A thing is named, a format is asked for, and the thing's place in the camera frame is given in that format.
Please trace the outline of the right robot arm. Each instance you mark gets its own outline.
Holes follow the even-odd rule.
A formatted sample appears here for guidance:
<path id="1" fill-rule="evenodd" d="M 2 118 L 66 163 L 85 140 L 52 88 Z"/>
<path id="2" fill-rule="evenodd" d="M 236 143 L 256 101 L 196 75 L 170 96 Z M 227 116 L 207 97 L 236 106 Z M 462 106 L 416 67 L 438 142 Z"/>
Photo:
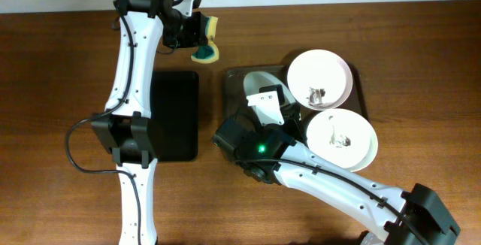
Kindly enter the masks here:
<path id="1" fill-rule="evenodd" d="M 311 152 L 280 126 L 263 127 L 247 111 L 241 85 L 222 85 L 225 121 L 212 142 L 258 182 L 318 198 L 368 230 L 363 244 L 454 244 L 461 228 L 432 189 L 409 192 L 342 169 Z"/>

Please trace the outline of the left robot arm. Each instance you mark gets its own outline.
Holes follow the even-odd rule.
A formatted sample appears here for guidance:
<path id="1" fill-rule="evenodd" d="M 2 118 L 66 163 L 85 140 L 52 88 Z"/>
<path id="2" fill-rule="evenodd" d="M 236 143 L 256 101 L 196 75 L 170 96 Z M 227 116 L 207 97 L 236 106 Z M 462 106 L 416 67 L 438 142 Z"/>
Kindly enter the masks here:
<path id="1" fill-rule="evenodd" d="M 198 11 L 201 0 L 114 0 L 121 32 L 116 75 L 104 113 L 92 127 L 113 157 L 121 185 L 121 244 L 155 244 L 153 180 L 160 155 L 154 138 L 151 83 L 160 44 L 177 50 L 211 43 L 216 18 Z"/>

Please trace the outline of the pink rimmed white plate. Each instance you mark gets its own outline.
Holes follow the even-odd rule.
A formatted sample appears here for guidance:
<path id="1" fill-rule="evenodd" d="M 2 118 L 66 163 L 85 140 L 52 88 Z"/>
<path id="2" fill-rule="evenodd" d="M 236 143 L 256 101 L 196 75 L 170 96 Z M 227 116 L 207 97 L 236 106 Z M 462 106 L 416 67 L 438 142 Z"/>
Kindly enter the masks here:
<path id="1" fill-rule="evenodd" d="M 346 61 L 337 54 L 308 50 L 290 64 L 287 84 L 301 105 L 311 110 L 327 110 L 341 106 L 348 99 L 353 75 Z"/>

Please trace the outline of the green yellow sponge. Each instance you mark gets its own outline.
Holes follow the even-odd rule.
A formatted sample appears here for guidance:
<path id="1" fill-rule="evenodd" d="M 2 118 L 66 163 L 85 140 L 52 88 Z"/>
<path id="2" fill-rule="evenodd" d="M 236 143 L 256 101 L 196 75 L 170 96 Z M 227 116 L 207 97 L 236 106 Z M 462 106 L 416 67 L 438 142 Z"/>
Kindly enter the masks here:
<path id="1" fill-rule="evenodd" d="M 219 60 L 219 49 L 215 45 L 216 26 L 218 23 L 217 17 L 209 17 L 210 24 L 208 29 L 208 44 L 201 45 L 197 51 L 191 55 L 191 60 L 201 64 L 210 64 Z"/>

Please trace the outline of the pale blue plate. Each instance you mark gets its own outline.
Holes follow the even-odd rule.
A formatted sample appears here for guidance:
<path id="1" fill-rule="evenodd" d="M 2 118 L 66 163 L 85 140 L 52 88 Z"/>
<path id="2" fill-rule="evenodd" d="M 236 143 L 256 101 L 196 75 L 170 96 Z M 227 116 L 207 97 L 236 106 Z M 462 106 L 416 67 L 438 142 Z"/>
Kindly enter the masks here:
<path id="1" fill-rule="evenodd" d="M 243 82 L 244 94 L 245 96 L 255 95 L 261 92 L 261 88 L 273 85 L 281 85 L 283 89 L 284 102 L 280 103 L 283 115 L 293 115 L 295 118 L 299 119 L 300 106 L 297 104 L 294 96 L 287 85 L 271 73 L 266 71 L 249 72 L 245 76 Z"/>

